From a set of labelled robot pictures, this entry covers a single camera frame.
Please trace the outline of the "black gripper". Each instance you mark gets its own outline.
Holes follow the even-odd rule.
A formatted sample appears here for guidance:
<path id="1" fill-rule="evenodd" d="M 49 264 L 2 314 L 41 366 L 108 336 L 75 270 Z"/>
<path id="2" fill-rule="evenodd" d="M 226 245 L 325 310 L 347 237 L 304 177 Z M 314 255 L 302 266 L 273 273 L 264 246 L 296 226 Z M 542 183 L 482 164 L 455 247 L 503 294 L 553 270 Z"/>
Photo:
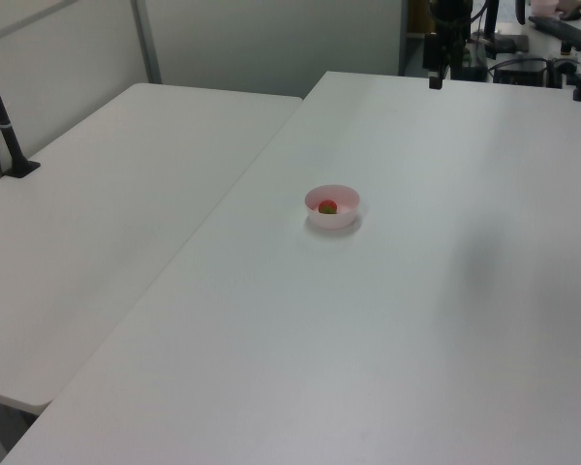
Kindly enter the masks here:
<path id="1" fill-rule="evenodd" d="M 465 80 L 464 57 L 470 31 L 472 2 L 465 0 L 437 0 L 432 2 L 435 33 L 424 36 L 422 67 L 427 72 L 429 88 L 443 87 L 443 50 L 449 47 L 447 62 L 452 80 Z"/>

